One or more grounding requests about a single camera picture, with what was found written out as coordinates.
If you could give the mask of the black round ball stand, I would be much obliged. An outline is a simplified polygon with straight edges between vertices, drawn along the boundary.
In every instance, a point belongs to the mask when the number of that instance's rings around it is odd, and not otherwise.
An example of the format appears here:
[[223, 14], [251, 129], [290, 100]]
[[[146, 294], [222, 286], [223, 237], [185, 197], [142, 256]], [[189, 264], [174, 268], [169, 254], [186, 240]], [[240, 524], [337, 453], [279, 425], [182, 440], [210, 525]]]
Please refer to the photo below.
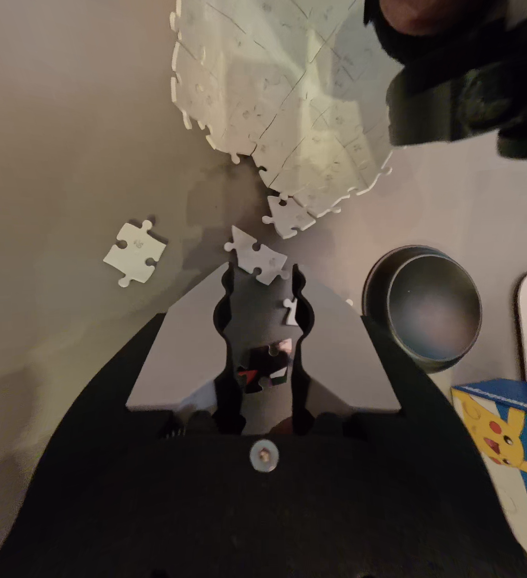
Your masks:
[[428, 374], [451, 368], [470, 351], [483, 313], [469, 273], [423, 245], [393, 249], [374, 264], [362, 312]]

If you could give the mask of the joined pair of puzzle pieces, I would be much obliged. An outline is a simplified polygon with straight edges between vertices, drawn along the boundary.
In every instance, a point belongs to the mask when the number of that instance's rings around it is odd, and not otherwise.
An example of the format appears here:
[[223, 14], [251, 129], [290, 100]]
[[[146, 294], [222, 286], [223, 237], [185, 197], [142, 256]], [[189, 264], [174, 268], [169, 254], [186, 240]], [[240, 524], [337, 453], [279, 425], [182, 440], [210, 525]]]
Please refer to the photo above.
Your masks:
[[258, 241], [235, 225], [231, 227], [233, 241], [224, 244], [226, 252], [234, 251], [239, 268], [247, 273], [260, 272], [255, 279], [261, 284], [270, 285], [276, 277], [288, 280], [290, 273], [283, 267], [287, 262], [287, 256], [280, 254], [264, 244], [259, 244], [258, 249], [254, 246]]

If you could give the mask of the blue cartoon puzzle box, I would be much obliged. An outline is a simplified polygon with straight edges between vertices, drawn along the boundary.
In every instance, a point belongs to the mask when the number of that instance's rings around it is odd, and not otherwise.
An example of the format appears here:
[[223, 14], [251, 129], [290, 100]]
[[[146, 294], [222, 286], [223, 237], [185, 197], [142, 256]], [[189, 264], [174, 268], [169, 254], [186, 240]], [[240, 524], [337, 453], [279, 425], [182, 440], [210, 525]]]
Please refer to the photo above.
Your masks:
[[457, 385], [451, 387], [451, 398], [527, 553], [527, 382], [494, 379]]

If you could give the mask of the person's left hand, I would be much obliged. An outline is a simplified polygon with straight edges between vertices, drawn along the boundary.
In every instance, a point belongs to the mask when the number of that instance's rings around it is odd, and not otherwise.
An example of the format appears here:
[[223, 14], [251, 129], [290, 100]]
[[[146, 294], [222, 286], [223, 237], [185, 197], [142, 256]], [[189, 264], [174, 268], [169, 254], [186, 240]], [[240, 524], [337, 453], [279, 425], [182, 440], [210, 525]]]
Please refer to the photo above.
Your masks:
[[443, 33], [474, 11], [475, 5], [475, 1], [379, 1], [386, 22], [410, 36]]

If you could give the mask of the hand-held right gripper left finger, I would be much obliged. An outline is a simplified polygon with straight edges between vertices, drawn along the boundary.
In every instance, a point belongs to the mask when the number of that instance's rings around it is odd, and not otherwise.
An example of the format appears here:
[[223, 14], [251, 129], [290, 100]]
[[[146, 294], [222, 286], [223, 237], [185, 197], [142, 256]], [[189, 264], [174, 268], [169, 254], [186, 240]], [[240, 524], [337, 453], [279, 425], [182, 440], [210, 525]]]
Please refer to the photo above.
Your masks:
[[213, 412], [219, 431], [242, 433], [243, 393], [225, 335], [234, 267], [224, 263], [166, 312], [135, 385], [129, 410], [170, 410], [187, 419]]

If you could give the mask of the colourful puzzle piece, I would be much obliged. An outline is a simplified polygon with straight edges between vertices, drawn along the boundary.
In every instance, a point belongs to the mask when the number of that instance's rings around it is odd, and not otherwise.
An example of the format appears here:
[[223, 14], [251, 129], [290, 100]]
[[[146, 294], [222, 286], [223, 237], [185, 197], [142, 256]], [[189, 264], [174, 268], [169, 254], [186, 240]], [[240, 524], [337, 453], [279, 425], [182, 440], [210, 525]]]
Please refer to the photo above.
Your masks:
[[236, 370], [243, 393], [260, 393], [286, 383], [291, 355], [291, 338], [250, 349]]

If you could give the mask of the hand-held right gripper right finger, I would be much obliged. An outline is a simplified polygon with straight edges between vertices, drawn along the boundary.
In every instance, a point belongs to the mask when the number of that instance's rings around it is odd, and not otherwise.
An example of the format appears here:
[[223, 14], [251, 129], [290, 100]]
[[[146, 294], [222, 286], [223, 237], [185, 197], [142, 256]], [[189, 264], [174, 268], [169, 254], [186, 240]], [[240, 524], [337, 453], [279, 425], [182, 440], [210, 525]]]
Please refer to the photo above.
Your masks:
[[330, 413], [395, 415], [399, 401], [359, 314], [303, 265], [292, 269], [295, 320], [302, 331], [291, 372], [292, 427], [308, 433]]

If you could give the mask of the partly built puzzle ball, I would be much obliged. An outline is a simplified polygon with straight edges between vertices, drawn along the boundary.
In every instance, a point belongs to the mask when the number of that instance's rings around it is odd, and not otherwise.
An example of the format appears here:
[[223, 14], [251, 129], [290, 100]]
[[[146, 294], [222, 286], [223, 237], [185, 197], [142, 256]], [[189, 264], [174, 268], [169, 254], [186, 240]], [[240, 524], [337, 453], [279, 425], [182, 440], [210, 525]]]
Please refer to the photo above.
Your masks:
[[389, 174], [385, 95], [400, 70], [368, 1], [176, 1], [171, 94], [184, 124], [312, 218]]

